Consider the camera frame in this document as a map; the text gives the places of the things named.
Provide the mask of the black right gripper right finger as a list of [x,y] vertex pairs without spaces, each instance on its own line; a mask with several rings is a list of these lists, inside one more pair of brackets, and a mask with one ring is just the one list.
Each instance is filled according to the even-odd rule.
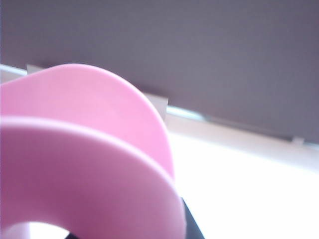
[[204,239],[204,236],[196,223],[192,213],[190,212],[184,198],[182,199],[186,217],[186,239]]

